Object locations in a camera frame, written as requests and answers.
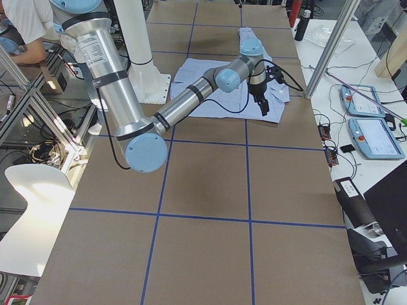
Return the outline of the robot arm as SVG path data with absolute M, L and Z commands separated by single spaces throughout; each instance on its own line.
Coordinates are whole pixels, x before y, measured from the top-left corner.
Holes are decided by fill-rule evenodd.
M 153 63 L 141 2 L 114 2 L 130 54 L 129 68 L 121 62 L 110 33 L 110 15 L 102 1 L 52 1 L 50 4 L 58 30 L 78 45 L 92 75 L 93 86 L 113 115 L 114 135 L 127 165 L 137 172 L 153 172 L 165 163 L 168 149 L 163 133 L 216 90 L 229 93 L 246 82 L 261 112 L 268 112 L 264 48 L 256 36 L 241 39 L 240 55 L 236 59 L 207 70 L 148 117 L 141 103 L 164 93 L 170 76 L 161 74 Z

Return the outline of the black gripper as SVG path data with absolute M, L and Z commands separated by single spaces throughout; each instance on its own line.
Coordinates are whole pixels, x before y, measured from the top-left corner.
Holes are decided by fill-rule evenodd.
M 269 104 L 265 98 L 266 82 L 258 84 L 249 83 L 249 93 L 253 96 L 256 103 L 259 103 L 261 115 L 266 116 L 269 112 Z

